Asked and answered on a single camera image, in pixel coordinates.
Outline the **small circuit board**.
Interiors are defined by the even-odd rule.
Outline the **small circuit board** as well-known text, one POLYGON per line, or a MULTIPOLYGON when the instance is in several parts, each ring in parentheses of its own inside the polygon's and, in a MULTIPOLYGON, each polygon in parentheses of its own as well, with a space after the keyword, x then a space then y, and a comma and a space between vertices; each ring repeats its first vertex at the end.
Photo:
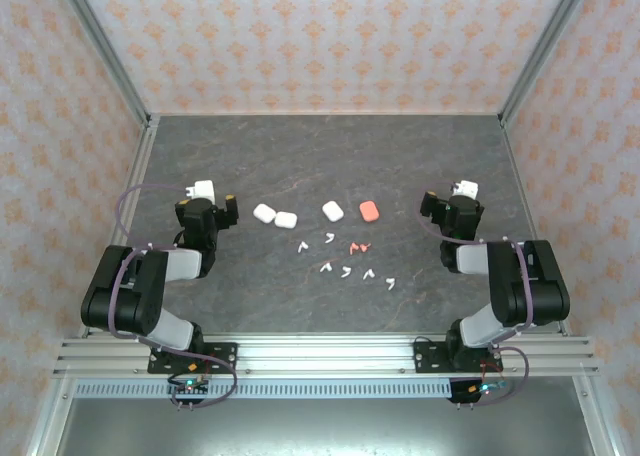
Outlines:
POLYGON ((203 399, 209 393, 209 382, 203 376, 171 375, 167 378, 169 394, 177 399, 203 399))
POLYGON ((481 381, 468 387, 469 394, 490 394, 491 392, 505 389, 507 382, 505 380, 498 381, 481 381))

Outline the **grey metal base panel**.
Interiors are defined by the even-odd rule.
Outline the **grey metal base panel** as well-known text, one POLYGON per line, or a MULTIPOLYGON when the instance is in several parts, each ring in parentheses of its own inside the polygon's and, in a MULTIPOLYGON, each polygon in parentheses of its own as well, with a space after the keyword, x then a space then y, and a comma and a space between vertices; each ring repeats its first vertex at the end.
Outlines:
POLYGON ((595 456, 575 396, 444 400, 76 400, 57 456, 595 456))

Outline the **aluminium table side rail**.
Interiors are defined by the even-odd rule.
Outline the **aluminium table side rail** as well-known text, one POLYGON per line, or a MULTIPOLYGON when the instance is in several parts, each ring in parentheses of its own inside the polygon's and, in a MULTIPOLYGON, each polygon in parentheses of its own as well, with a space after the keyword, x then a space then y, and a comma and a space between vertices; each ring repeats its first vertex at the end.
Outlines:
MULTIPOLYGON (((131 186, 144 182, 160 119, 161 116, 159 114, 152 113, 149 122, 144 127, 144 131, 141 130, 140 132, 140 140, 138 142, 135 158, 131 165, 124 186, 125 190, 131 186)), ((134 192, 132 195, 128 196, 126 201, 123 203, 121 215, 124 217, 123 224, 126 230, 130 230, 131 228, 138 198, 138 193, 134 192)), ((111 239, 109 240, 108 244, 125 244, 126 242, 127 237, 118 228, 116 221, 116 224, 114 225, 111 233, 111 239)), ((87 338, 90 335, 91 331, 92 330, 90 328, 88 328, 84 324, 81 324, 80 329, 77 333, 77 337, 82 339, 87 338)))
MULTIPOLYGON (((529 205, 529 202, 528 202, 528 199, 527 199, 524 179, 520 175, 519 168, 518 168, 517 161, 516 161, 514 146, 513 146, 513 144, 511 143, 511 141, 509 139, 507 125, 502 120, 500 120, 500 124, 501 124, 502 133, 503 133, 503 139, 504 139, 505 147, 506 147, 508 155, 509 155, 509 160, 510 160, 511 165, 512 165, 512 169, 513 169, 514 176, 515 176, 515 179, 516 179, 516 183, 517 183, 517 186, 518 186, 518 191, 519 191, 522 203, 523 203, 524 212, 525 212, 525 216, 526 216, 526 219, 527 219, 527 224, 528 224, 529 230, 531 232, 531 238, 532 239, 539 239, 538 231, 536 229, 534 218, 533 218, 533 215, 532 215, 532 212, 531 212, 531 209, 530 209, 530 205, 529 205)), ((561 337, 569 337, 571 335, 570 327, 568 326, 566 320, 563 320, 563 321, 560 321, 560 322, 555 322, 555 323, 550 323, 550 324, 546 325, 545 328, 548 331, 556 331, 561 337)))

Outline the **aluminium frame post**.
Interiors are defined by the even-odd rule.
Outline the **aluminium frame post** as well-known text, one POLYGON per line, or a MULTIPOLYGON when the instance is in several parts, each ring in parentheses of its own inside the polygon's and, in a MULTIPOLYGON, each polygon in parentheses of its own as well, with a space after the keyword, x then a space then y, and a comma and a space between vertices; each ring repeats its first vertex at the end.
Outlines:
POLYGON ((104 63, 108 73, 118 86, 124 100, 135 119, 146 127, 151 115, 121 59, 119 58, 109 36, 99 21, 89 0, 67 0, 78 17, 81 26, 91 40, 95 50, 104 63))
POLYGON ((509 92, 501 111, 498 113, 498 120, 503 129, 506 129, 514 119, 519 107, 530 92, 536 78, 581 1, 559 0, 557 3, 509 92))

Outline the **wide aluminium base rail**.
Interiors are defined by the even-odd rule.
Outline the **wide aluminium base rail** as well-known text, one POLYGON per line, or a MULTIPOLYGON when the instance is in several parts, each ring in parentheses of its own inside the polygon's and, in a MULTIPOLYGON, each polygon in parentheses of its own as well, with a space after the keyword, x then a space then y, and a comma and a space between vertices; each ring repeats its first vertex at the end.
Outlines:
MULTIPOLYGON (((235 342, 236 370, 248 378, 448 377, 447 367, 413 349, 413 333, 222 333, 205 341, 235 342)), ((506 377, 597 376, 604 364, 588 337, 530 332, 506 341, 496 362, 506 377)), ((57 378, 124 378, 147 374, 149 350, 106 332, 63 341, 57 378)))

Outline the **aluminium lower frame rail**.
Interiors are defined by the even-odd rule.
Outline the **aluminium lower frame rail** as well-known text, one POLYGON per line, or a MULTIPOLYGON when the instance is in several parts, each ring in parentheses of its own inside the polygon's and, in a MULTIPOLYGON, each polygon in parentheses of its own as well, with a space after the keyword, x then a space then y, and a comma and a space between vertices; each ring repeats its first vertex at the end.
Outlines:
POLYGON ((594 456, 628 456, 616 422, 616 403, 602 376, 572 378, 594 456))
POLYGON ((56 456, 77 386, 75 378, 52 379, 27 446, 27 456, 56 456))

